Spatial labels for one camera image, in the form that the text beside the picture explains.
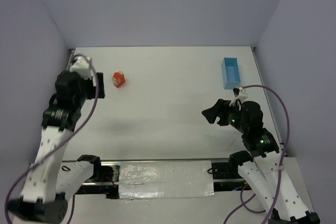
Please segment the red cube block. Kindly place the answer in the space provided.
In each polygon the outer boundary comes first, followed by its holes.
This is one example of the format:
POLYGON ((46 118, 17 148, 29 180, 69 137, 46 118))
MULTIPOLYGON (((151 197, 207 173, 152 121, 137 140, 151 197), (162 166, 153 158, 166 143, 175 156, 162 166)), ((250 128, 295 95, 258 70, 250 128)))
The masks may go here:
POLYGON ((124 84, 125 83, 125 76, 122 74, 119 78, 119 83, 124 84))

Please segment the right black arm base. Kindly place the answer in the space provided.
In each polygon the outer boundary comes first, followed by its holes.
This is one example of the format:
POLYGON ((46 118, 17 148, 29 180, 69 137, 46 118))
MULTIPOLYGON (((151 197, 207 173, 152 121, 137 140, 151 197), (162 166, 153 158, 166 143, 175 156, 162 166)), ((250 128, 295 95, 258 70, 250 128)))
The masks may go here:
POLYGON ((241 191, 246 181, 230 169, 229 162, 211 163, 207 173, 212 175, 214 192, 241 191))

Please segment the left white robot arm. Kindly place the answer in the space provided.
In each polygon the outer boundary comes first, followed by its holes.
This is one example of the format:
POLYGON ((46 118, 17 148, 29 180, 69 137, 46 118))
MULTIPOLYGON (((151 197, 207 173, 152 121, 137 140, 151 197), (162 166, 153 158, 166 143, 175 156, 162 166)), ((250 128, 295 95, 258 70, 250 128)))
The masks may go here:
POLYGON ((8 223, 13 214, 23 221, 62 223, 68 202, 87 179, 96 178, 101 171, 100 157, 81 155, 66 169, 62 160, 68 142, 88 122, 76 126, 81 117, 81 108, 87 100, 105 98, 103 73, 63 71, 55 82, 56 92, 43 112, 41 141, 35 161, 18 181, 27 178, 18 198, 10 195, 18 182, 14 182, 5 199, 4 213, 8 223))

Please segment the blue plastic box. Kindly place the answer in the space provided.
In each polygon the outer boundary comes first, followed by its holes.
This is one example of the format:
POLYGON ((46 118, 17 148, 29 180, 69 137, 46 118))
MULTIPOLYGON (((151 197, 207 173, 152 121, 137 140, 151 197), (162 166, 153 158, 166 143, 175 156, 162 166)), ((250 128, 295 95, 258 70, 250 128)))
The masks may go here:
POLYGON ((230 90, 241 84, 238 61, 236 58, 225 57, 221 64, 223 87, 230 90))

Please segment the red wedge block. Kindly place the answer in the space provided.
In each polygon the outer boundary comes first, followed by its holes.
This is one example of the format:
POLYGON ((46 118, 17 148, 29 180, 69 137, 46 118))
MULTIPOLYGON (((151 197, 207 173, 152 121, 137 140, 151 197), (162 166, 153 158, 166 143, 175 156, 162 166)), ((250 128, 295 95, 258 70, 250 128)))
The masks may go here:
POLYGON ((123 78, 123 72, 122 71, 118 71, 115 72, 112 76, 112 80, 113 82, 120 82, 123 78))

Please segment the red cube with window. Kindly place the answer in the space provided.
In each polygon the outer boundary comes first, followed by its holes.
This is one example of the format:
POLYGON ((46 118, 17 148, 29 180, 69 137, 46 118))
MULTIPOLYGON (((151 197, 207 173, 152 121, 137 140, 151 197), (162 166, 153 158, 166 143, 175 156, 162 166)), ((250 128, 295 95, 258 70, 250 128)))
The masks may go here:
POLYGON ((118 83, 114 83, 114 86, 115 86, 116 88, 119 88, 119 87, 121 87, 123 84, 124 84, 123 82, 118 82, 118 83))

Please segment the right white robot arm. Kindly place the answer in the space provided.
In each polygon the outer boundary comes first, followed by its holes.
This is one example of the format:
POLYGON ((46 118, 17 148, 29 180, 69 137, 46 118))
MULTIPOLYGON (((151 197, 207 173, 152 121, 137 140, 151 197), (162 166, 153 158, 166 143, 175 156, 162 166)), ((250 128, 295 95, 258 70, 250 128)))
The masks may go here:
POLYGON ((254 101, 219 99, 202 115, 208 123, 232 126, 241 133, 244 151, 231 154, 232 173, 250 186, 267 215, 264 223, 320 223, 308 209, 283 166, 283 155, 273 135, 264 128, 263 112, 254 101))

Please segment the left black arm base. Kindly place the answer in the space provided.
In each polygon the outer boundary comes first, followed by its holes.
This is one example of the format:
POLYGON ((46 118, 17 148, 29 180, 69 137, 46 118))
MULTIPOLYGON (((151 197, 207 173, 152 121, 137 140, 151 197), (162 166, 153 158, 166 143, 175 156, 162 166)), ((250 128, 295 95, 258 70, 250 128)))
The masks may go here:
POLYGON ((120 165, 102 165, 101 174, 87 179, 76 195, 104 195, 108 199, 119 199, 120 165))

